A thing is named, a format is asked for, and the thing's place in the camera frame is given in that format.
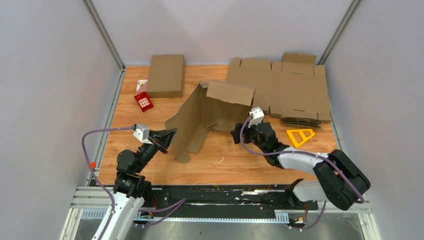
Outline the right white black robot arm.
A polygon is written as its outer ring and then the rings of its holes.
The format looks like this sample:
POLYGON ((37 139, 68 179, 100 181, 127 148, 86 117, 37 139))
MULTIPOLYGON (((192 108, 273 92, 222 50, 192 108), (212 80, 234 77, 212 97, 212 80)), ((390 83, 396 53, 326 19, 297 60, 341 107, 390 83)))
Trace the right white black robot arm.
POLYGON ((250 153, 264 157, 271 166, 316 177, 313 181, 299 178, 289 185, 284 197, 290 208, 298 209, 309 201, 329 201, 347 211, 353 204, 365 203, 363 195, 371 183, 342 150, 318 153, 291 147, 278 140, 268 122, 251 127, 238 123, 230 134, 235 144, 254 144, 259 151, 250 153))

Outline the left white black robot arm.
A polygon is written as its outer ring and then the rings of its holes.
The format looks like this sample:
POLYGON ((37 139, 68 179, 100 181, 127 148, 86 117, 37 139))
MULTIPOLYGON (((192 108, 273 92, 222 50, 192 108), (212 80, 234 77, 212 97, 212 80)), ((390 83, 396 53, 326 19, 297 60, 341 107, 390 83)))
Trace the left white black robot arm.
POLYGON ((137 151, 123 150, 117 155, 116 179, 112 190, 101 184, 97 176, 94 180, 108 194, 110 202, 94 240, 123 240, 134 222, 141 207, 153 201, 152 184, 140 172, 153 159, 157 152, 168 153, 168 148, 177 133, 177 128, 151 130, 145 124, 128 127, 108 128, 113 131, 132 131, 141 142, 137 151))

